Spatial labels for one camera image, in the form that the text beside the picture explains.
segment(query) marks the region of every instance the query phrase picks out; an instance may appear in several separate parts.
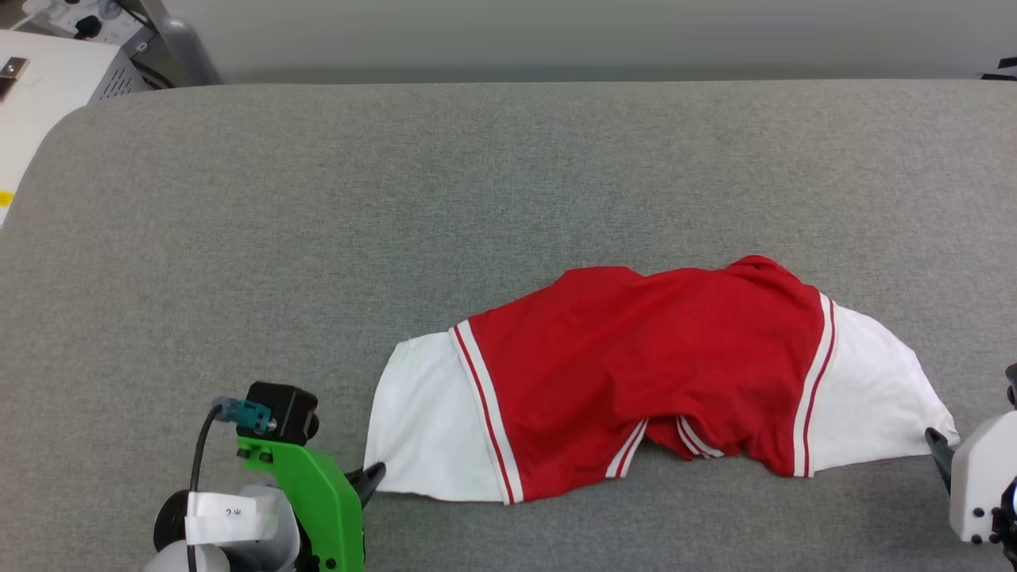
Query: folded clothing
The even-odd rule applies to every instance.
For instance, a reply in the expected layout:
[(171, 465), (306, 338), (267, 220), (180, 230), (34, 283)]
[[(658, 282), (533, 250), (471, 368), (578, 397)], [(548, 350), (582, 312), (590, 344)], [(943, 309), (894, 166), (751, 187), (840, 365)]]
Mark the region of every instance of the folded clothing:
[(763, 256), (717, 271), (566, 272), (399, 344), (364, 465), (379, 491), (505, 504), (623, 477), (644, 437), (783, 476), (959, 440), (914, 352)]

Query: black plug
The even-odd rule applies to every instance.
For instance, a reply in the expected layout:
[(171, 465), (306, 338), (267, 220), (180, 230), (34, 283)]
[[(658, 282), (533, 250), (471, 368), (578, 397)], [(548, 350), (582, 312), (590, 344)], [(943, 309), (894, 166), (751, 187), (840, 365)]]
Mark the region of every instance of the black plug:
[(97, 16), (85, 16), (77, 20), (74, 27), (77, 28), (74, 40), (88, 40), (99, 36), (99, 31), (103, 30), (103, 22), (99, 21)]

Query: green bracket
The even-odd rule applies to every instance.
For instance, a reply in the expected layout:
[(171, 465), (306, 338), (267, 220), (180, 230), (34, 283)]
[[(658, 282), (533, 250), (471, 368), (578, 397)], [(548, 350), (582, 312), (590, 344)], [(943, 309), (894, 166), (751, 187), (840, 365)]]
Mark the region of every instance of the green bracket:
[(272, 473), (279, 481), (311, 540), (320, 570), (363, 571), (360, 498), (336, 461), (289, 443), (247, 437), (237, 437), (237, 443), (250, 453), (244, 467)]

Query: white stripe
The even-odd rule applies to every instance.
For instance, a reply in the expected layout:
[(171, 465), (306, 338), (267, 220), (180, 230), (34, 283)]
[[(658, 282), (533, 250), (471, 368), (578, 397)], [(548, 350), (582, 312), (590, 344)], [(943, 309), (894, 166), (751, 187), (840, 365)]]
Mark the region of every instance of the white stripe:
[(680, 419), (681, 419), (681, 427), (685, 430), (685, 433), (689, 434), (689, 437), (693, 440), (693, 443), (695, 443), (696, 446), (699, 447), (701, 451), (703, 451), (704, 456), (714, 457), (714, 458), (724, 456), (723, 451), (718, 451), (717, 449), (710, 447), (706, 443), (703, 443), (703, 440), (700, 439), (698, 435), (696, 435), (696, 432), (693, 431), (693, 426), (689, 424), (689, 419), (686, 419), (684, 415), (681, 415)]
[[(470, 321), (464, 321), (457, 326), (459, 328), (459, 333), (463, 337), (463, 344), (466, 345), (466, 351), (470, 354), (470, 359), (473, 361), (473, 366), (477, 370), (477, 378), (480, 380), (480, 388), (484, 392), (484, 401), (487, 403), (487, 413), (490, 416), (491, 428), (494, 433), (494, 440), (498, 444), (498, 451), (501, 451), (501, 460), (504, 462), (505, 474), (508, 475), (507, 485), (512, 488), (513, 498), (517, 503), (523, 502), (523, 482), (519, 478), (519, 467), (516, 465), (516, 456), (513, 455), (512, 445), (508, 443), (508, 436), (505, 434), (504, 424), (501, 422), (501, 410), (498, 409), (498, 399), (497, 395), (494, 393), (494, 385), (491, 383), (491, 376), (487, 371), (487, 364), (484, 363), (484, 356), (480, 353), (480, 347), (477, 346), (477, 340), (473, 337), (473, 330), (470, 328)], [(462, 348), (459, 344), (459, 339), (456, 337), (455, 328), (451, 332), (453, 336), (453, 341), (456, 342), (456, 348), (460, 353), (460, 360), (463, 363), (463, 367), (466, 367), (467, 376), (473, 381), (473, 373), (470, 370), (470, 363), (466, 360), (466, 356), (462, 354)], [(471, 386), (474, 388), (474, 396), (477, 398), (477, 408), (480, 414), (484, 414), (484, 405), (481, 402), (480, 394), (477, 393), (477, 384), (472, 383)], [(497, 451), (494, 449), (494, 444), (490, 442), (490, 437), (487, 439), (487, 452), (491, 456), (491, 464), (494, 465), (494, 470), (497, 473), (498, 483), (502, 487), (502, 497), (504, 503), (507, 505), (508, 492), (504, 490), (506, 483), (502, 482), (501, 477), (501, 467), (498, 465), (498, 455)]]
[(643, 419), (640, 425), (639, 435), (636, 436), (636, 442), (633, 443), (633, 450), (629, 452), (629, 457), (625, 458), (625, 464), (621, 465), (621, 476), (629, 474), (629, 465), (633, 464), (633, 457), (636, 456), (636, 450), (639, 449), (640, 442), (643, 441), (643, 434), (646, 433), (646, 425), (650, 422), (650, 419)]
[(631, 434), (629, 434), (629, 439), (625, 440), (621, 449), (618, 449), (618, 452), (614, 454), (614, 458), (611, 459), (611, 464), (607, 465), (607, 471), (604, 472), (604, 477), (614, 478), (614, 475), (618, 472), (618, 464), (621, 463), (621, 458), (625, 456), (625, 450), (629, 449), (629, 445), (632, 444), (633, 440), (636, 439), (636, 436), (639, 435), (639, 430), (644, 425), (644, 423), (646, 423), (646, 419), (636, 423), (636, 427), (633, 428)]
[(700, 451), (699, 448), (697, 448), (696, 445), (694, 445), (692, 441), (689, 441), (687, 437), (685, 437), (685, 432), (681, 428), (681, 417), (675, 417), (674, 418), (674, 424), (678, 428), (678, 437), (681, 438), (681, 443), (685, 444), (685, 447), (689, 448), (689, 451), (693, 455), (699, 455), (699, 456), (702, 457), (703, 456), (703, 452)]
[(794, 430), (792, 433), (794, 440), (794, 476), (805, 475), (805, 417), (809, 415), (809, 402), (813, 398), (813, 388), (819, 379), (820, 369), (830, 352), (830, 344), (833, 343), (833, 329), (830, 328), (830, 298), (820, 292), (820, 305), (823, 306), (823, 335), (820, 337), (819, 347), (816, 348), (816, 356), (813, 357), (813, 364), (805, 374), (805, 383), (801, 388), (801, 397), (798, 400), (798, 410), (794, 414)]

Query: gray table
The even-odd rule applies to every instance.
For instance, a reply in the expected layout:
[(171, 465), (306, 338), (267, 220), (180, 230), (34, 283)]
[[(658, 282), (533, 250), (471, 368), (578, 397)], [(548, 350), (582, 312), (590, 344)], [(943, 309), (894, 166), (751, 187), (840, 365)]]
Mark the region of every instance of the gray table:
[[(1017, 361), (1017, 89), (991, 81), (228, 87), (46, 139), (0, 231), (0, 569), (137, 570), (210, 400), (320, 400), (354, 468), (400, 340), (547, 284), (773, 256), (918, 354), (958, 428)], [(202, 483), (254, 478), (226, 427)], [(929, 457), (771, 475), (645, 444), (537, 503), (380, 496), (373, 570), (1009, 570)]]

